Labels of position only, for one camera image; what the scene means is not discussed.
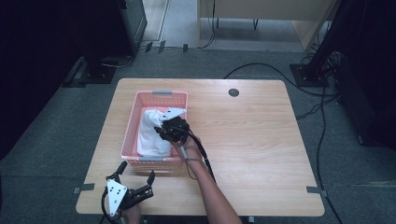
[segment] pink basket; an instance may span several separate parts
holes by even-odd
[[[122,143],[121,157],[131,165],[182,164],[176,150],[172,147],[169,157],[141,157],[137,153],[137,135],[142,114],[148,109],[165,112],[168,107],[187,109],[188,94],[185,91],[139,91],[134,98],[131,116]]]

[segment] white cloth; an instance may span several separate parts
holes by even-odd
[[[162,115],[163,112],[156,109],[146,110],[143,113],[137,136],[137,153],[140,156],[167,157],[171,155],[171,144],[162,140],[154,130],[154,127],[161,127]]]

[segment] black cable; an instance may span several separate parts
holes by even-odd
[[[323,142],[324,134],[326,133],[326,117],[325,117],[324,108],[323,108],[325,91],[326,91],[326,87],[323,87],[323,93],[322,93],[321,104],[320,104],[320,111],[321,111],[322,121],[323,121],[323,129],[322,129],[322,134],[320,136],[320,140],[318,142],[318,147],[317,147],[317,173],[318,173],[318,182],[319,182],[321,191],[326,191],[326,189],[323,186],[323,182],[322,182],[322,178],[321,178],[321,174],[320,174],[320,165],[319,165],[319,162],[320,162],[320,159],[319,159],[320,147],[321,147],[321,144]],[[335,214],[335,217],[337,218],[338,222],[340,224],[342,224],[343,222],[342,222],[341,218],[338,216],[337,211],[335,211],[335,208],[332,205],[332,201],[330,200],[329,195],[326,195],[325,198],[326,198],[326,201],[328,202],[330,208],[332,209],[332,212]]]
[[[191,130],[186,131],[186,130],[184,130],[184,129],[181,129],[181,128],[178,128],[178,127],[174,127],[174,126],[167,126],[167,128],[171,128],[171,129],[175,129],[175,130],[181,131],[181,132],[183,132],[183,133],[188,134],[189,137],[192,138],[192,140],[193,140],[193,141],[195,142],[195,144],[198,146],[198,149],[199,149],[199,151],[200,151],[202,157],[204,158],[204,163],[205,163],[205,166],[206,166],[206,168],[207,168],[207,171],[209,172],[209,174],[212,176],[213,180],[214,180],[215,183],[216,183],[216,178],[215,178],[215,175],[213,174],[212,166],[210,165],[210,161],[209,161],[209,158],[207,157],[207,154],[206,154],[206,151],[205,151],[205,149],[204,149],[204,146],[202,146],[202,143],[201,143],[201,142],[198,140],[198,138],[192,133],[192,131],[191,131]]]
[[[301,59],[301,62],[300,62],[300,64],[304,64],[304,60],[312,60],[312,58],[314,58],[314,56],[315,56],[315,53],[308,53],[305,57],[303,57],[302,59]]]
[[[320,102],[319,104],[314,105],[310,111],[306,112],[306,113],[303,114],[303,115],[296,116],[296,119],[305,119],[305,118],[308,117],[309,115],[313,115],[313,114],[317,113],[318,110],[320,109],[320,106],[321,106],[322,104],[326,105],[326,104],[332,102],[333,100],[335,100],[337,97],[338,97],[338,95],[334,95],[333,98],[331,98],[331,99],[329,99],[329,100],[326,100],[326,101],[323,101],[323,103]]]
[[[113,64],[107,64],[107,63],[102,63],[102,66],[106,67],[116,67],[116,68],[122,68],[125,67],[126,65],[130,64],[134,60],[134,57],[132,57],[128,63],[121,64],[121,65],[113,65]]]
[[[188,164],[189,161],[198,161],[198,162],[200,162],[202,165],[204,165],[204,166],[206,167],[206,170],[208,170],[206,164],[205,164],[204,162],[200,161],[200,160],[197,160],[197,159],[189,159],[189,158],[187,158],[187,159],[186,159],[186,164]],[[190,169],[189,169],[189,166],[188,166],[188,165],[187,165],[187,172],[189,173],[189,177],[190,177],[191,179],[197,180],[196,178],[194,178],[194,177],[191,176],[191,174],[190,174]]]
[[[330,27],[332,26],[332,21],[327,21],[326,33],[323,36],[323,40],[326,39],[327,34],[329,33]]]
[[[110,222],[112,224],[116,224],[116,222],[111,220],[111,218],[108,216],[107,211],[105,209],[105,197],[106,196],[107,196],[107,187],[105,187],[105,191],[102,194],[102,200],[101,200],[101,207],[102,207],[103,216],[107,219],[108,222]]]
[[[314,51],[318,51],[318,49],[315,49],[313,46],[311,46],[311,49]]]
[[[100,219],[99,224],[102,224],[104,220],[105,220],[105,215],[102,215],[102,218]]]
[[[116,221],[120,220],[121,217],[122,217],[122,209],[120,209],[119,217],[116,218]]]
[[[205,49],[205,48],[209,47],[213,43],[213,41],[215,40],[215,36],[216,36],[216,31],[215,31],[215,11],[216,11],[216,0],[213,0],[212,24],[210,24],[210,19],[208,18],[209,26],[211,27],[211,30],[212,30],[212,36],[210,36],[210,38],[207,41],[206,45],[204,45],[203,47],[198,47],[198,49]]]
[[[317,35],[318,46],[320,46],[319,33]]]
[[[234,69],[233,71],[231,71],[229,74],[227,74],[227,76],[225,76],[223,79],[227,79],[227,78],[228,78],[233,72],[235,72],[236,70],[239,70],[239,69],[241,69],[241,68],[244,68],[244,67],[247,67],[247,66],[251,66],[251,65],[264,65],[264,66],[270,67],[270,68],[274,69],[275,71],[277,71],[283,78],[285,78],[293,87],[297,88],[298,90],[303,91],[303,92],[305,92],[305,93],[307,93],[307,94],[310,94],[310,95],[321,96],[320,93],[315,93],[315,92],[306,91],[306,90],[304,90],[304,89],[301,89],[299,86],[297,86],[296,84],[294,84],[290,79],[288,79],[285,75],[283,75],[283,73],[282,73],[281,71],[279,71],[277,68],[273,67],[272,65],[270,65],[270,64],[268,64],[268,63],[247,63],[247,64],[244,64],[244,65],[241,65],[241,66],[235,68],[235,69]]]

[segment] floor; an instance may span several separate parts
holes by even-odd
[[[151,3],[146,3],[148,24],[158,21],[158,15],[150,13]],[[189,48],[198,47],[197,38],[197,1],[168,0],[166,13],[163,18],[163,26],[160,38],[153,41],[152,38],[143,38],[142,45],[153,41],[159,46],[160,41],[165,41],[166,47],[182,47],[188,44]],[[208,43],[212,19],[201,19],[200,47]],[[326,32],[327,24],[323,26],[319,37],[322,38]],[[208,49],[237,49],[237,50],[262,50],[282,52],[304,52],[303,47],[295,33],[291,21],[269,21],[258,22],[257,29],[253,28],[253,20],[220,19],[219,28],[215,29],[215,41]]]

